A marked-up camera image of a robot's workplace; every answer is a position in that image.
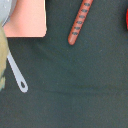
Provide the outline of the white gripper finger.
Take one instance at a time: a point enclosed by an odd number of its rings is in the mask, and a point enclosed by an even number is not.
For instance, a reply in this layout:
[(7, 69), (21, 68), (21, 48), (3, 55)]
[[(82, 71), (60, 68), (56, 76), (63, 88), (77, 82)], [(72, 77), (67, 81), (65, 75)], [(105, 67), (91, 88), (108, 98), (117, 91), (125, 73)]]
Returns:
[(7, 55), (9, 52), (7, 38), (3, 28), (0, 26), (0, 90), (5, 87), (4, 71), (6, 69)]

